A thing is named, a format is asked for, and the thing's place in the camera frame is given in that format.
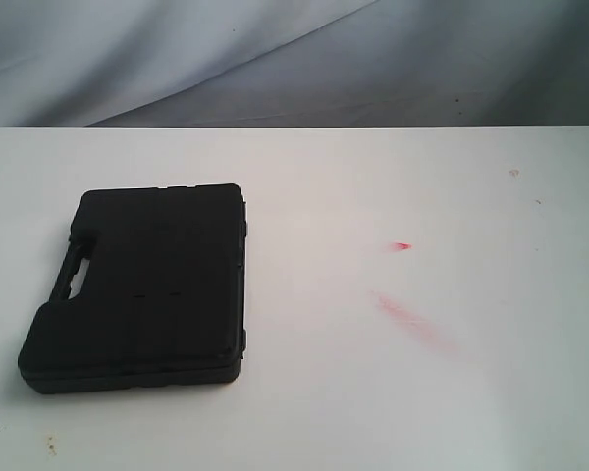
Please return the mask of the black plastic tool case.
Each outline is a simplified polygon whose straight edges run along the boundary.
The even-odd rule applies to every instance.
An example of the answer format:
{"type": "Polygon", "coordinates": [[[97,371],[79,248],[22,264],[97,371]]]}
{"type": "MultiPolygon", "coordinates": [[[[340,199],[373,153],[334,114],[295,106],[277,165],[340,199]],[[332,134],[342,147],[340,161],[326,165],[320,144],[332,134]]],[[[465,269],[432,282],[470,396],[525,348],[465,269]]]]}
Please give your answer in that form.
{"type": "Polygon", "coordinates": [[[247,223],[233,183],[86,192],[18,357],[36,392],[232,382],[247,223]]]}

